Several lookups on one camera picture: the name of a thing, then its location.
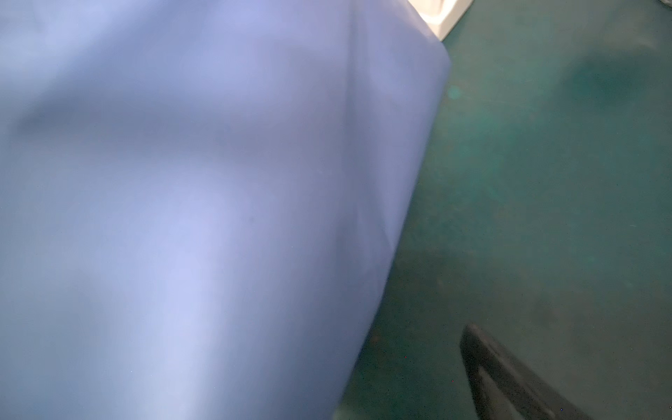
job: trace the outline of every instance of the white object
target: white object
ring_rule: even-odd
[[[474,0],[409,0],[432,32],[442,41]]]

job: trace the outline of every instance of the blue plastic sheet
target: blue plastic sheet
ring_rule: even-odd
[[[328,419],[448,73],[411,6],[0,16],[0,418]]]

